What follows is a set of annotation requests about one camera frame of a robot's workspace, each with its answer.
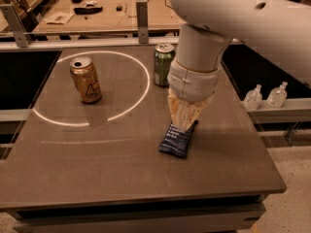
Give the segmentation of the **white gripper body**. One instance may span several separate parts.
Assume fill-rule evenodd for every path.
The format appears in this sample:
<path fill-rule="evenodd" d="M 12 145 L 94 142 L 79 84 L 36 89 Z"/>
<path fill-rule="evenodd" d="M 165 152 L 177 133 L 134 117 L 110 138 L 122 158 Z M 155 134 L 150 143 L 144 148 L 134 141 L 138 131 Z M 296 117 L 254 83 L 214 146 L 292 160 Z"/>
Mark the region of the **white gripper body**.
<path fill-rule="evenodd" d="M 167 76 L 170 88 L 188 102 L 201 102 L 216 92 L 220 69 L 212 72 L 196 72 L 186 69 L 174 59 Z"/>

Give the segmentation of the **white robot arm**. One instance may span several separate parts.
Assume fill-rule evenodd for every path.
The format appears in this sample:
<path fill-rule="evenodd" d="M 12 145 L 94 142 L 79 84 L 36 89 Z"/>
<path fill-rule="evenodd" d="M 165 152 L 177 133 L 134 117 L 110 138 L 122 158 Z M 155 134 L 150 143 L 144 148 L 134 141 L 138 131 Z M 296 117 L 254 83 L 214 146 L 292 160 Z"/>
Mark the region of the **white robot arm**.
<path fill-rule="evenodd" d="M 184 23 L 168 74 L 174 125 L 186 131 L 212 100 L 222 53 L 237 39 L 311 83 L 311 7 L 288 0 L 170 0 Z"/>

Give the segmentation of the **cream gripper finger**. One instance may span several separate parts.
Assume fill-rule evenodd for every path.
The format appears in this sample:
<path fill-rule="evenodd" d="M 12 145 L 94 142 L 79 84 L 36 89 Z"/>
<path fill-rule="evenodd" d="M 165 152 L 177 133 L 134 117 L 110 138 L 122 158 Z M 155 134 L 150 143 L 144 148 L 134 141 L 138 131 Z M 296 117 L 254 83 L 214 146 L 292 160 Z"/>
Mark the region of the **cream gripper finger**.
<path fill-rule="evenodd" d="M 185 123 L 183 112 L 181 111 L 182 100 L 171 88 L 168 89 L 167 101 L 173 124 L 179 129 L 186 129 L 187 124 Z"/>
<path fill-rule="evenodd" d="M 202 111 L 212 102 L 213 97 L 209 97 L 200 102 L 187 102 L 183 109 L 183 127 L 189 129 L 191 125 L 198 119 Z"/>

